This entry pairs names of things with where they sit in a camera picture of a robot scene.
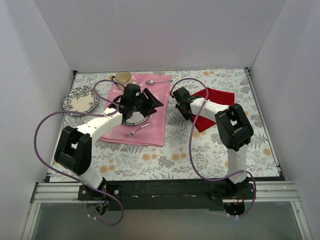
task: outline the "pink placemat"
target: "pink placemat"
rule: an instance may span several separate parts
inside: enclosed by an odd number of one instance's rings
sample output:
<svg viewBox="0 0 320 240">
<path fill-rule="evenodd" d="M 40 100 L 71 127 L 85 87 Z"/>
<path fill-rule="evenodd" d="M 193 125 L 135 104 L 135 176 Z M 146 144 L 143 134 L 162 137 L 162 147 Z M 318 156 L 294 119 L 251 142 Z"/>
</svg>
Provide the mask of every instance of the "pink placemat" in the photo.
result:
<svg viewBox="0 0 320 240">
<path fill-rule="evenodd" d="M 117 144 L 131 144 L 131 145 L 148 145 L 162 147 L 165 141 L 165 130 L 166 130 L 166 116 L 168 107 L 168 98 L 170 92 L 170 82 L 155 84 L 152 86 L 146 85 L 147 80 L 155 82 L 163 82 L 170 80 L 169 75 L 155 75 L 155 74 L 133 74 L 132 80 L 138 82 L 141 90 L 148 88 L 150 92 L 161 102 L 163 106 L 156 108 L 156 113 L 152 114 L 148 120 L 144 123 L 152 122 L 149 126 L 137 131 L 132 137 L 125 138 L 125 134 L 128 134 L 139 127 L 139 126 L 127 126 L 120 125 L 113 128 L 111 131 L 103 135 L 100 140 L 117 143 Z M 113 100 L 117 96 L 123 94 L 115 85 L 112 86 L 108 100 Z"/>
</svg>

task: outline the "silver fork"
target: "silver fork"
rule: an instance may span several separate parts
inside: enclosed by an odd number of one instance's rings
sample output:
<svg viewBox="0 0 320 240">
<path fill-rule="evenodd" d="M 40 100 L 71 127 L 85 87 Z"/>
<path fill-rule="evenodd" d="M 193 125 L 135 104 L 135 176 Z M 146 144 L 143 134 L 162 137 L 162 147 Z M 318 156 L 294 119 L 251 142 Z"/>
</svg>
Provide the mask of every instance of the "silver fork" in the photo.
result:
<svg viewBox="0 0 320 240">
<path fill-rule="evenodd" d="M 135 131 L 129 132 L 126 135 L 124 135 L 126 138 L 130 138 L 132 137 L 137 131 L 139 131 L 140 129 L 143 129 L 146 126 L 149 126 L 151 124 L 151 122 L 147 122 L 146 124 L 142 125 L 141 127 L 139 127 L 138 129 L 136 129 Z"/>
</svg>

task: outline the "tabletop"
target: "tabletop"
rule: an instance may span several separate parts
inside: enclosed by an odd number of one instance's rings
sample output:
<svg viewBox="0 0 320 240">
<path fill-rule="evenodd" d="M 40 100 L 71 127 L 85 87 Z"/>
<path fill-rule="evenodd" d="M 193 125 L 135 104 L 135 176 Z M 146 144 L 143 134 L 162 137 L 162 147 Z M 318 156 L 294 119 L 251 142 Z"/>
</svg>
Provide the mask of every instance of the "tabletop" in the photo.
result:
<svg viewBox="0 0 320 240">
<path fill-rule="evenodd" d="M 254 135 L 248 146 L 246 165 L 254 177 L 277 177 L 278 169 L 271 150 L 261 115 L 258 111 L 250 83 L 243 69 L 211 69 L 186 71 L 131 72 L 169 75 L 173 85 L 183 78 L 195 78 L 208 88 L 235 94 L 235 102 L 240 104 L 247 115 Z M 111 79 L 115 73 L 80 73 L 73 82 L 73 88 L 91 86 L 103 79 Z M 97 86 L 98 92 L 107 97 L 112 83 L 103 82 Z M 184 86 L 191 94 L 203 89 L 195 81 L 187 80 L 176 87 Z M 100 114 L 105 109 L 101 100 L 92 113 Z M 163 147 L 108 143 L 97 140 L 92 146 L 92 166 L 108 181 L 196 179 L 189 158 L 189 135 L 191 121 L 186 121 L 175 108 L 176 101 L 169 98 Z M 76 127 L 88 122 L 91 116 L 66 115 L 63 126 Z M 228 171 L 226 147 L 222 144 L 217 126 L 199 132 L 194 130 L 192 157 L 198 171 L 207 178 L 224 177 Z M 56 162 L 52 165 L 60 171 L 71 174 Z M 52 172 L 50 182 L 72 181 L 70 178 Z"/>
</svg>

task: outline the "cup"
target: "cup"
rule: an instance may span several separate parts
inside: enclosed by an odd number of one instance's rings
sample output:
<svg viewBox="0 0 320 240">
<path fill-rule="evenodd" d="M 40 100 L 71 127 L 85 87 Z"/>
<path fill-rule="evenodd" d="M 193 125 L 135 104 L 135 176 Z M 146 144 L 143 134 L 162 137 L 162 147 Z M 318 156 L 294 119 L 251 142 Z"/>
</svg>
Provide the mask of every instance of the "cup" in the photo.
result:
<svg viewBox="0 0 320 240">
<path fill-rule="evenodd" d="M 131 74 L 128 71 L 121 71 L 118 72 L 117 75 L 112 76 L 111 80 L 114 81 L 114 83 L 117 85 L 117 87 L 123 91 L 125 88 L 122 85 L 127 85 L 132 83 Z"/>
</svg>

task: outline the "wall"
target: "wall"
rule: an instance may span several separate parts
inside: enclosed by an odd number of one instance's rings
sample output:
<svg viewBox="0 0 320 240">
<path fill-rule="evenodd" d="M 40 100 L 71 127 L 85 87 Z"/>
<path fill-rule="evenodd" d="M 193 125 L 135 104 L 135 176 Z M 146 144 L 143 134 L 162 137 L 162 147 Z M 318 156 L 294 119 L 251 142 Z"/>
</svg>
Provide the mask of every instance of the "wall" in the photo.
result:
<svg viewBox="0 0 320 240">
<path fill-rule="evenodd" d="M 33 0 L 0 0 L 0 239 L 20 239 L 35 182 L 47 169 L 37 160 L 37 123 L 62 108 L 72 71 Z M 40 130 L 50 161 L 62 116 Z"/>
<path fill-rule="evenodd" d="M 319 23 L 319 1 L 287 1 L 252 66 L 281 169 L 297 184 L 314 239 L 320 239 Z"/>
<path fill-rule="evenodd" d="M 244 68 L 286 0 L 34 0 L 72 70 Z"/>
</svg>

